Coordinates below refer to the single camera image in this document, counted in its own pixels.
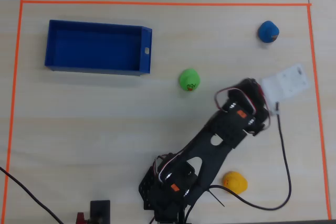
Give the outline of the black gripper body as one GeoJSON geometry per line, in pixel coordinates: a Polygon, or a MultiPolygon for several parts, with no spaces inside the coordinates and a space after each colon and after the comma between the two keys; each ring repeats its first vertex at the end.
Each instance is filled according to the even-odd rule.
{"type": "Polygon", "coordinates": [[[257,120],[265,121],[269,112],[266,109],[266,100],[261,90],[260,85],[255,79],[246,78],[242,80],[237,86],[239,90],[236,91],[237,102],[257,120]]]}

